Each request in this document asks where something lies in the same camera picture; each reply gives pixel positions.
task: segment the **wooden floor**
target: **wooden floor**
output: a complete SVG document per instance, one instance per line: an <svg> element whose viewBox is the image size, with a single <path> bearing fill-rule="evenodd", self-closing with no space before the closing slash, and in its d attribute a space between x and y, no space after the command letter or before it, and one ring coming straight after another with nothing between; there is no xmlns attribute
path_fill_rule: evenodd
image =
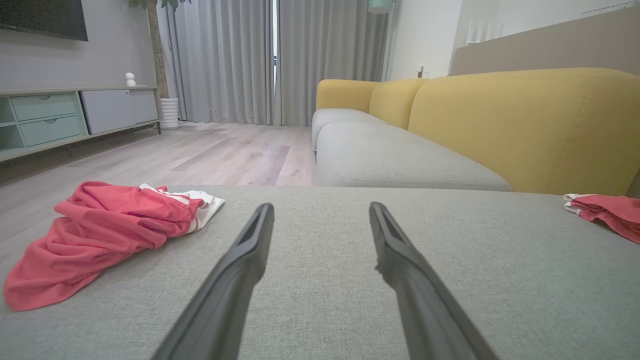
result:
<svg viewBox="0 0 640 360"><path fill-rule="evenodd" d="M0 274L9 271L7 263L13 266L28 244L12 240L43 236L59 216L54 205L83 181L129 186L314 184L309 127L180 124L162 135L146 129L97 142L88 154L76 150L78 156L59 165L51 166L46 156L34 159L44 169L29 169L0 185ZM7 175L20 169L2 171Z"/></svg>

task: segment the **clothing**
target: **clothing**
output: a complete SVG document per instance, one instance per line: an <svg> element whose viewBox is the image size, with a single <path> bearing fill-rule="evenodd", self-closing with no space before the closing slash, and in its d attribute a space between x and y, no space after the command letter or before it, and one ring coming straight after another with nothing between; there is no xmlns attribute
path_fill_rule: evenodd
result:
<svg viewBox="0 0 640 360"><path fill-rule="evenodd" d="M201 229L224 200L165 187L80 184L55 210L49 233L31 243L7 275L4 299L16 311L68 299L104 269L167 238Z"/></svg>
<svg viewBox="0 0 640 360"><path fill-rule="evenodd" d="M620 236L640 244L640 199L576 193L563 198L568 200L566 210L585 220L600 219Z"/></svg>

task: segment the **tv screen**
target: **tv screen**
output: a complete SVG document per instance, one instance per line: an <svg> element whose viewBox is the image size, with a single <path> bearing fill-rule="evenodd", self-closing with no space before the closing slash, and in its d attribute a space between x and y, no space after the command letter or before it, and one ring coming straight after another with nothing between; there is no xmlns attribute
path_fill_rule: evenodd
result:
<svg viewBox="0 0 640 360"><path fill-rule="evenodd" d="M81 0L0 0L0 27L88 40Z"/></svg>

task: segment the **plant pot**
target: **plant pot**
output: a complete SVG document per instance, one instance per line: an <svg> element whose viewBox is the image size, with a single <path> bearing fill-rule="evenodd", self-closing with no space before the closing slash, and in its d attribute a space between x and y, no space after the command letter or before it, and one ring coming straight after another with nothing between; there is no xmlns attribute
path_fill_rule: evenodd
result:
<svg viewBox="0 0 640 360"><path fill-rule="evenodd" d="M177 129L180 127L178 122L178 99L160 99L160 105L162 107L162 120L160 121L160 128L165 129Z"/></svg>

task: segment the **green leaves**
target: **green leaves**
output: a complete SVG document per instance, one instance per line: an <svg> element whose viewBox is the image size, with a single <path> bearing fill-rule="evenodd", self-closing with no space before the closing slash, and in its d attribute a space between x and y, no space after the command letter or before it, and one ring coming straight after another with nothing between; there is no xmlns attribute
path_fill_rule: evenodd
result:
<svg viewBox="0 0 640 360"><path fill-rule="evenodd" d="M184 3L187 0L160 0L162 1L162 7L166 7L167 5L170 5L173 10L175 11L178 8L178 5L181 3ZM142 7L143 9L147 8L147 0L129 0L129 7L130 8L137 8L137 7Z"/></svg>

